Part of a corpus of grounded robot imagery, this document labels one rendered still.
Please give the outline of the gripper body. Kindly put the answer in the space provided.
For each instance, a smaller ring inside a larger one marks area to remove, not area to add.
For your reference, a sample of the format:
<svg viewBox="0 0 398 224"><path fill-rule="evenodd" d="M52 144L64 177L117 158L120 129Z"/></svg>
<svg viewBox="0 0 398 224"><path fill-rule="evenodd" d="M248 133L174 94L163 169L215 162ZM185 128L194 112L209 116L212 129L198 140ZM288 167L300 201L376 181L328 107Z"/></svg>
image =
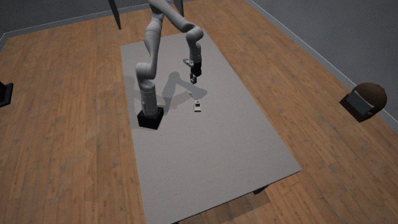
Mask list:
<svg viewBox="0 0 398 224"><path fill-rule="evenodd" d="M183 62L191 68L191 73L196 77L201 75L201 61L201 54L199 56L190 55L190 58L183 59Z"/></svg>

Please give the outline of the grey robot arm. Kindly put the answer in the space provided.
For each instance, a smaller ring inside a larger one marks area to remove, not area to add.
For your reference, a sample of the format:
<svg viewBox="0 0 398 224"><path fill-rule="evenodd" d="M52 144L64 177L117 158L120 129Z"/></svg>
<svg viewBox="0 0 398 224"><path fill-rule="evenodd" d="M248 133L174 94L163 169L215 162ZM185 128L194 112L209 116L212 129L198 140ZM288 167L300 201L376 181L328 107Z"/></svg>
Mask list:
<svg viewBox="0 0 398 224"><path fill-rule="evenodd" d="M137 63L136 77L141 93L142 111L145 116L152 116L157 113L157 99L155 84L149 80L153 80L157 72L157 56L164 15L180 32L187 32L186 40L192 56L201 54L201 45L197 41L203 37L203 30L183 18L166 0L148 0L148 3L152 10L152 19L146 28L144 43L150 55L150 63Z"/></svg>

